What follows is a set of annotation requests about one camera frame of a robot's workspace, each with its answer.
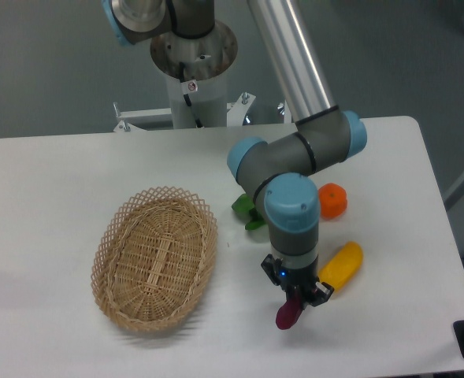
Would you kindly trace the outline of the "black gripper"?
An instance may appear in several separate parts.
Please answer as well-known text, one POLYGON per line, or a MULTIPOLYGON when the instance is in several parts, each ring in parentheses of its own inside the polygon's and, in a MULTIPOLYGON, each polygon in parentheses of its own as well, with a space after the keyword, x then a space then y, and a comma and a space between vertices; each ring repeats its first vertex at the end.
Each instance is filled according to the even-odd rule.
POLYGON ((326 303, 334 292, 329 283, 318 281, 317 263, 318 258, 301 269, 289 269, 279 258, 268 254, 261 267, 272 284, 286 292, 287 305, 295 303, 295 291, 298 291, 302 296, 302 310, 305 310, 307 306, 317 307, 326 303))

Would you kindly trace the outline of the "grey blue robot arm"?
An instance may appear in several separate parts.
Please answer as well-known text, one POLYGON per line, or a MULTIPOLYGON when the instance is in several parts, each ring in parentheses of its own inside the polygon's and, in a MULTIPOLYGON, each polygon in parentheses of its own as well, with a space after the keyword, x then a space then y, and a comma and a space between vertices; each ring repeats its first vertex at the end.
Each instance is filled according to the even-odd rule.
MULTIPOLYGON (((295 122, 294 133, 268 143, 238 142, 228 168, 269 228, 272 252, 262 262, 271 282, 297 310, 329 300, 333 288, 317 276, 320 204, 311 176, 361 152, 367 133, 360 118, 334 101, 294 1, 248 4, 295 122)), ((234 35, 215 17, 211 1, 104 1, 117 39, 150 40, 156 66, 175 83, 173 123, 181 128, 220 124, 205 83, 236 58, 234 35)))

